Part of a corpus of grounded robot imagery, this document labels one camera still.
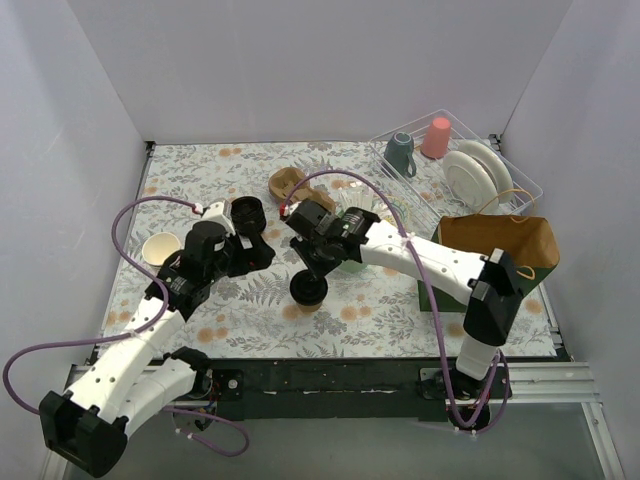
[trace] black cup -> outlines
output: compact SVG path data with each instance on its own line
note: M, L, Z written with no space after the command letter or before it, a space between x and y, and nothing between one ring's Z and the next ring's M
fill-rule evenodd
M413 137L411 135L405 132L396 132L387 143L384 158L400 175L411 178L416 174L413 148Z

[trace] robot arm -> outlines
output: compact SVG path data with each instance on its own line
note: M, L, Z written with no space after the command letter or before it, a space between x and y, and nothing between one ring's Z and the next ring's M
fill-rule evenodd
M349 208L338 217L321 205L304 200L282 213L286 224L298 234L291 246L312 273L299 278L326 284L327 273L344 260L355 260L422 279L398 230L371 212ZM412 238L411 242L433 286L467 305L464 320L467 336L454 373L460 385L465 386L461 389L468 391L469 385L476 389L485 378L497 348L505 344L522 301L515 265L509 254L499 249L486 257L452 250L423 238ZM311 288L292 284L292 294L305 290Z
M162 293L153 282L124 329L131 337L113 344L63 395L49 392L40 402L47 446L94 477L116 464L128 436L148 418L180 396L202 396L210 388L206 355L188 348L171 355L150 377L135 382L154 353L209 297L216 281L271 264L273 249L255 229L248 241L236 235L229 213L225 200L211 205L187 234L185 248L164 262L157 278L167 287L169 308L162 317L147 330L134 331L162 307Z

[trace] table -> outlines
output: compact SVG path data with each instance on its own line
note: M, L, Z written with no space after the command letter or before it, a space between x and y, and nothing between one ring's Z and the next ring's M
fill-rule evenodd
M344 168L371 178L380 175L366 143L155 147L143 180L143 196L171 195L204 205L220 197L256 196L262 200L268 220L263 236L276 251L268 270L218 282L211 298L169 340L164 351L186 345L213 358L437 356L431 314L418 309L415 280L393 270L375 266L357 274L336 270L327 277L329 295L320 310L305 315L296 307L289 295L289 280L304 265L288 246L292 232L279 221L278 205L267 189L269 177L286 166L308 173ZM326 176L312 184L332 195L345 181L345 177ZM405 220L411 222L407 218L411 206L402 201L399 206ZM149 236L169 231L184 238L194 221L182 206L160 202L140 205L128 251L142 261L142 245ZM430 236L427 231L419 233ZM146 278L121 262L103 335L116 334L124 327L147 284ZM507 356L555 356L549 308L539 289L525 299L504 347ZM462 344L462 319L458 313L442 314L446 349L452 356L459 353Z

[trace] teal mug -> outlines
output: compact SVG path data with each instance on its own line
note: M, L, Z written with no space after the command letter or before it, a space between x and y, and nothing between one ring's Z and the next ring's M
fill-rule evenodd
M405 177L415 176L416 162L413 160L413 137L405 132L396 132L387 143L384 158L400 175ZM395 172L388 169L394 177Z

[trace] wire dish rack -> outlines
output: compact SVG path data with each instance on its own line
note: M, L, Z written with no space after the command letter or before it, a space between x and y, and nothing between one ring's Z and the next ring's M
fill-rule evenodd
M385 191L394 192L394 197L401 197L411 207L411 227L416 233L432 233L443 216L460 217L475 213L462 199L458 198L447 185L442 169L442 159L432 160L414 150L416 175L412 178L400 174L390 174L395 171L384 158L384 150L388 141L396 132L405 132L413 136L416 147L422 140L428 126L436 117L446 117L451 122L451 139L448 151L457 150L462 140L476 140L486 144L484 140L473 133L466 125L447 110L437 110L411 123L402 125L387 133L369 140L368 154L379 167L380 175L376 175L378 182L384 184ZM504 162L514 188L528 191L537 201L542 196L542 189L529 177L513 166L500 152L496 152ZM494 215L521 215L531 211L533 203L525 193L516 192L509 203L500 204L493 212Z

